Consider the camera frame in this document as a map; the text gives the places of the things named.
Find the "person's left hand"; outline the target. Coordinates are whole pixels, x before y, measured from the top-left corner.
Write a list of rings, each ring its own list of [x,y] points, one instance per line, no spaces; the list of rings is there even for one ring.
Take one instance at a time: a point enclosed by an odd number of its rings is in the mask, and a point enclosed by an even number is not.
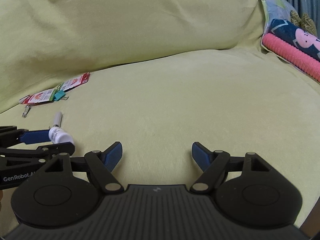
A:
[[[0,190],[0,210],[2,208],[3,190]]]

